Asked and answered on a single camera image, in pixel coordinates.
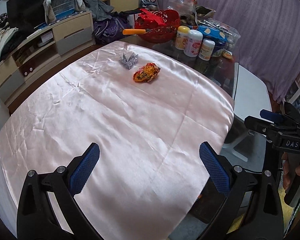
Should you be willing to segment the person's right hand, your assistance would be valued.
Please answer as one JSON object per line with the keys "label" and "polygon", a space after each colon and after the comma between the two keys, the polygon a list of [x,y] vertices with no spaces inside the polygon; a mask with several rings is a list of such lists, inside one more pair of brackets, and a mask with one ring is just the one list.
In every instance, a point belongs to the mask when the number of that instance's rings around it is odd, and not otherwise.
{"label": "person's right hand", "polygon": [[[283,164],[283,188],[287,191],[291,185],[291,177],[289,174],[289,161],[288,161],[288,153],[284,153],[282,155],[282,160],[284,160]],[[295,169],[295,172],[298,176],[300,176],[300,165]]]}

